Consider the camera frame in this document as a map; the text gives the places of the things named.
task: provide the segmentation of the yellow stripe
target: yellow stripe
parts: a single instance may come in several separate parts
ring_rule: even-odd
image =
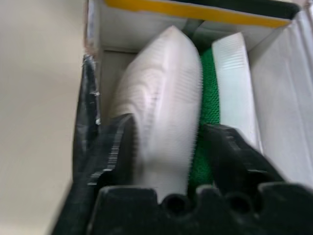
[[[208,6],[185,4],[170,1],[153,0],[104,0],[108,6],[129,11],[150,11],[167,15],[216,21],[228,24],[246,24],[266,27],[281,27],[287,25],[289,20],[275,19],[266,16],[245,14],[242,12],[227,11]]]

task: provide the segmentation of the white ribbed object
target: white ribbed object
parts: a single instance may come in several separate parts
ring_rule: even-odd
[[[201,94],[198,51],[174,26],[142,50],[118,86],[111,117],[134,114],[136,183],[155,188],[159,202],[187,191]]]
[[[240,130],[258,148],[257,121],[246,45],[241,33],[215,41],[212,45],[216,69],[221,124]]]

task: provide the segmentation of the green textured material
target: green textured material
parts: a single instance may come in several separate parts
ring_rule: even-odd
[[[188,194],[191,196],[199,185],[213,182],[210,165],[204,152],[202,126],[206,123],[220,123],[219,89],[211,48],[201,56],[201,62],[203,66],[202,106],[197,144],[188,181]]]

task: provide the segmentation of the white wall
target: white wall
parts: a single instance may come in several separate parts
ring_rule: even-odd
[[[83,0],[0,1],[0,234],[48,233],[71,178]]]

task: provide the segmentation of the green fabric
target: green fabric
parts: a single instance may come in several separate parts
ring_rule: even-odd
[[[212,184],[212,174],[209,162],[204,153],[202,126],[206,123],[220,123],[219,89],[215,73],[212,49],[201,56],[203,66],[202,106],[196,149],[189,173],[188,194],[192,196],[199,185]]]

